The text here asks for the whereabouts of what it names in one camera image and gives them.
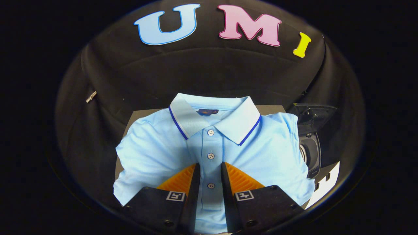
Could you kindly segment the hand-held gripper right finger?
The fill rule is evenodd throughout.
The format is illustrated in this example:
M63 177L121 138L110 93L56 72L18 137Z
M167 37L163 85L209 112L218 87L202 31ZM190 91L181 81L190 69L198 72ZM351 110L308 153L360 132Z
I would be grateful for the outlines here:
M227 162L221 181L228 233L273 234L304 211L279 186L264 186Z

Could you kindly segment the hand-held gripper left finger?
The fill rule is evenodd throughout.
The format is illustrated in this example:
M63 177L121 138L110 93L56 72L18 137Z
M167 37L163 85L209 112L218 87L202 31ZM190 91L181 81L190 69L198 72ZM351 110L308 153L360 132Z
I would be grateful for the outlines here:
M150 235L193 235L199 188L200 165L193 164L157 188L143 187L122 212Z

